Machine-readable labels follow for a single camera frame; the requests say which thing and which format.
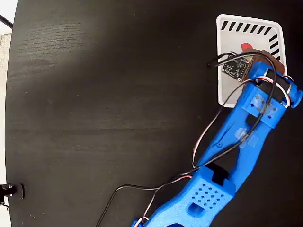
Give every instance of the robotic arm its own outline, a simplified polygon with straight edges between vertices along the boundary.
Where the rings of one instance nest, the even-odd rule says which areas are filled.
[[[245,86],[235,108],[197,163],[200,168],[175,198],[155,211],[144,224],[145,227],[208,227],[235,196],[252,172],[268,133],[276,127],[287,107],[297,107],[303,96],[303,92],[292,80],[277,72],[276,85],[282,89],[277,89],[266,105],[269,98],[268,85],[272,86],[268,83],[272,82],[272,70],[272,67],[261,61],[254,62],[249,79],[262,82]],[[283,90],[287,91],[286,95],[281,92]],[[245,137],[263,110],[260,122]],[[229,176],[221,168],[214,167],[214,164],[205,166],[223,148],[241,140],[245,141],[238,146],[238,158]],[[141,220],[135,221],[132,227],[143,227]]]

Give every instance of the black clamp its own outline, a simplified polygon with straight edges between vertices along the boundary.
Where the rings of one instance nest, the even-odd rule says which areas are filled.
[[[9,208],[8,205],[4,203],[4,196],[14,197],[18,200],[24,199],[24,187],[22,184],[0,184],[0,206]]]

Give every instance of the white wire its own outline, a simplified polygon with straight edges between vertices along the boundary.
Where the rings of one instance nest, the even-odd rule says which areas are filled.
[[[140,225],[141,221],[142,221],[142,218],[140,218],[140,219],[136,222],[136,224],[134,225],[134,227],[138,227],[138,226]]]
[[[258,79],[262,79],[262,80],[265,80],[269,83],[274,83],[273,79],[272,78],[269,78],[269,77],[257,77],[256,80]],[[290,101],[290,97],[289,95],[287,94],[287,92],[282,88],[282,86],[279,84],[279,83],[276,83],[276,86],[283,92],[286,100],[287,100],[287,105],[286,105],[286,108],[289,107],[291,105],[291,101]]]
[[[176,179],[176,180],[170,182],[169,184],[176,183],[176,182],[178,182],[178,181],[180,181],[180,180],[182,180],[182,179],[185,179],[185,178],[190,178],[190,179],[192,179],[192,176],[186,175],[186,176],[179,177],[178,179]],[[147,208],[146,208],[146,210],[145,210],[145,212],[144,212],[144,214],[143,214],[143,217],[144,217],[144,218],[147,218],[147,217],[145,217],[145,215],[147,214],[147,212],[148,212],[148,210],[150,209],[150,207],[151,207],[153,201],[155,200],[155,197],[156,197],[157,192],[158,192],[161,188],[163,188],[164,186],[166,186],[166,185],[167,185],[167,184],[162,185],[160,188],[158,188],[158,189],[155,191],[155,193],[153,194],[153,197],[152,197],[152,199],[151,199],[150,204],[148,204],[148,206],[147,206]]]
[[[287,78],[291,79],[292,82],[294,82],[294,79],[291,76],[284,75],[283,77],[287,77]]]
[[[240,85],[244,85],[246,84],[248,81],[252,81],[251,79],[247,79],[245,81],[243,81]],[[228,99],[231,97],[231,95],[229,95],[227,97],[227,99],[225,100],[223,106],[225,105],[225,103],[228,101]],[[198,147],[200,145],[200,142],[202,140],[202,138],[204,137],[205,133],[208,131],[208,129],[212,126],[212,124],[214,123],[214,121],[218,118],[218,116],[220,115],[221,113],[221,110],[217,113],[217,115],[213,118],[213,120],[210,122],[210,124],[206,127],[206,129],[203,131],[203,133],[201,134],[201,136],[199,137],[194,149],[193,149],[193,157],[192,157],[192,165],[193,165],[193,168],[195,168],[195,156],[196,156],[196,153],[197,153],[197,150],[198,150]]]

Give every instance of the wood grain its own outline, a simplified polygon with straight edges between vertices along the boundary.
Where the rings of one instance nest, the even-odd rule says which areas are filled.
[[[288,70],[303,87],[295,3],[19,1],[5,119],[7,178],[26,188],[24,201],[9,201],[14,227],[95,226],[116,186],[158,185],[190,168],[193,144],[218,109],[216,71],[205,64],[216,55],[221,13],[279,22]],[[302,106],[269,136],[213,226],[303,223],[303,142],[292,133],[303,127]],[[163,190],[152,210],[181,186]],[[129,227],[150,197],[119,193],[102,226]]]

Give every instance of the white tray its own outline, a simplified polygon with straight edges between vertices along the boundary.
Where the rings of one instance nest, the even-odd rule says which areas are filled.
[[[217,17],[218,55],[234,51],[241,53],[241,44],[249,43],[254,49],[266,50],[284,64],[287,75],[285,46],[281,26],[277,22],[221,14]],[[218,102],[223,104],[228,95],[240,84],[218,67]],[[236,91],[225,107],[233,108],[241,94]]]

